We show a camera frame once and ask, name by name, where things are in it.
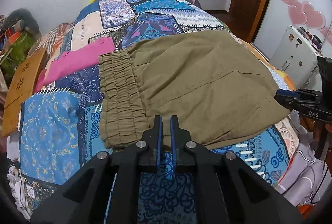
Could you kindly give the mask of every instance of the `metal screw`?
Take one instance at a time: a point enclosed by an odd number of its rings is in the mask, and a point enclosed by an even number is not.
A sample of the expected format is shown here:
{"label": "metal screw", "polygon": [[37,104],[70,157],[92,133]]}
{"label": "metal screw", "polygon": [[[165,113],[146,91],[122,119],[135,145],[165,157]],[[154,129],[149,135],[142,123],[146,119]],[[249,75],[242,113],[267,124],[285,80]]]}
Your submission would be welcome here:
{"label": "metal screw", "polygon": [[146,142],[143,141],[143,140],[139,140],[138,142],[136,142],[136,146],[137,146],[138,148],[143,148],[143,147],[146,146]]}
{"label": "metal screw", "polygon": [[236,158],[236,154],[234,154],[233,152],[227,152],[225,156],[229,160],[233,160]]}
{"label": "metal screw", "polygon": [[196,142],[193,142],[193,141],[189,141],[186,143],[186,146],[190,149],[195,148],[196,145],[197,145]]}
{"label": "metal screw", "polygon": [[97,154],[99,159],[105,159],[107,157],[107,153],[105,151],[101,151]]}

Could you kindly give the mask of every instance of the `bed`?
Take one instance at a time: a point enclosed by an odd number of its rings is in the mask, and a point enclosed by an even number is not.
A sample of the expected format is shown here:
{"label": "bed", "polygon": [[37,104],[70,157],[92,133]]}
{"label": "bed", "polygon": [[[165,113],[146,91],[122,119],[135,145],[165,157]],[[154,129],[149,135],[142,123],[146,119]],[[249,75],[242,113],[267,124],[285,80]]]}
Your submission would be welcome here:
{"label": "bed", "polygon": [[[218,19],[184,0],[101,0],[85,7],[73,24],[61,24],[36,42],[28,56],[46,47],[47,72],[50,62],[63,52],[78,50],[101,37],[112,37],[119,50],[144,39],[201,30],[229,31]],[[288,75],[271,66],[252,45],[229,33],[268,68],[279,88],[294,89]],[[20,133],[15,134],[16,140],[15,135],[8,138],[7,152],[9,158],[19,158],[21,164],[21,170],[11,167],[8,179],[17,207],[26,218],[97,152],[112,153],[112,149],[104,148],[99,137],[102,99],[99,66],[95,65],[39,87],[22,106]],[[25,131],[24,113],[34,113],[38,103],[46,103],[44,108],[47,108],[47,103],[55,102],[68,104],[74,130],[49,136],[45,121],[38,142],[52,143],[54,139],[61,142],[54,143],[51,150],[46,150],[45,145],[44,152],[37,158],[33,145],[28,145],[28,136],[32,134]],[[276,186],[298,143],[297,131],[289,118],[285,118],[254,138],[212,151],[236,153],[266,182]],[[40,165],[53,169],[36,170]],[[196,223],[192,177],[173,173],[171,153],[163,153],[156,174],[141,176],[137,223]]]}

